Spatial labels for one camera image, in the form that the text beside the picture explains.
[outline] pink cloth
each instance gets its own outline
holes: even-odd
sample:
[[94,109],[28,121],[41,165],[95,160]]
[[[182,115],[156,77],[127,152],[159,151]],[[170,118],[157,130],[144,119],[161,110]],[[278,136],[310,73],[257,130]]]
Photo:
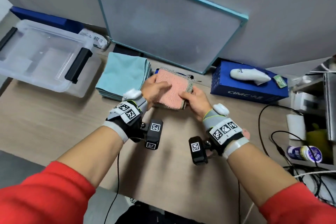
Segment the pink cloth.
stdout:
[[159,99],[159,103],[171,109],[183,109],[184,100],[179,96],[179,92],[186,91],[188,80],[178,75],[172,74],[164,69],[157,73],[156,82],[168,82],[172,86]]

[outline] human hand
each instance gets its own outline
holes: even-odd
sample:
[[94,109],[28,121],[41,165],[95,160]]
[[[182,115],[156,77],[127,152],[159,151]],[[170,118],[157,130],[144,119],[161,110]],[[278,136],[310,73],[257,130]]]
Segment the human hand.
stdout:
[[157,74],[149,77],[142,85],[141,92],[142,96],[147,100],[147,109],[149,110],[154,103],[157,102],[158,97],[169,87],[171,84],[168,82],[158,82],[156,83]]
[[196,115],[197,120],[203,121],[204,116],[212,109],[209,100],[203,90],[194,86],[193,92],[180,92],[179,96],[189,101],[192,112]]

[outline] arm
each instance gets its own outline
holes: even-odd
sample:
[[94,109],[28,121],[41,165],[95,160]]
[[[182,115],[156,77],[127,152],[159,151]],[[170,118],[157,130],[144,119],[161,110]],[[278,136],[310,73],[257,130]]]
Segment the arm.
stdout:
[[[199,121],[202,121],[212,109],[205,93],[197,87],[194,87],[193,94],[182,92],[180,96],[189,101]],[[335,209],[320,202],[303,184],[298,183],[294,177],[252,143],[246,143],[235,150],[229,155],[227,161],[252,201],[271,223],[282,221],[292,223],[293,217],[295,219],[301,216],[300,213],[304,213],[304,219],[309,220],[312,218],[309,212],[314,212],[311,208],[317,211],[320,208],[324,209],[319,212],[319,218],[324,216],[325,208],[327,212],[333,212],[336,218]]]
[[[148,109],[167,82],[150,77],[141,88]],[[119,154],[123,140],[101,126],[20,185],[0,190],[0,223],[82,223],[88,200]]]

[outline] forearm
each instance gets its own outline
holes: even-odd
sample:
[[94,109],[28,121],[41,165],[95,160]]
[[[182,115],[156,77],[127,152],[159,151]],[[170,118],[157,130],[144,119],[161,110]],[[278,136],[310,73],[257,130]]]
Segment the forearm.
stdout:
[[96,188],[124,143],[111,128],[101,126],[61,155],[57,161],[83,175]]
[[228,158],[239,182],[257,206],[297,180],[251,143],[244,144]]

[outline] wooden desk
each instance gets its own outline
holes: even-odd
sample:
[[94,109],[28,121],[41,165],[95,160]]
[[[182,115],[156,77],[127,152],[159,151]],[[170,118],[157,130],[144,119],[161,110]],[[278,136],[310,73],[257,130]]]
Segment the wooden desk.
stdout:
[[[80,99],[13,80],[0,97],[0,150],[48,165],[100,126],[117,104],[102,98],[93,88],[95,83],[96,80],[89,94]],[[261,148],[257,118],[264,105],[210,95],[210,88],[199,88],[212,104],[228,107],[230,117],[246,128],[251,141]],[[268,140],[271,132],[287,129],[285,113],[269,107],[263,113],[261,130],[271,157],[287,166]],[[189,110],[156,109],[152,115],[164,122],[160,146],[151,151],[130,140],[124,145],[120,153],[120,193],[207,224],[237,223],[237,179],[226,161],[213,158],[206,166],[195,166],[191,161],[188,139],[203,136],[202,125]],[[278,135],[276,140],[285,143],[286,135]],[[101,186],[116,189],[116,163]],[[242,189],[242,218],[250,204]],[[256,208],[249,220],[265,222]]]

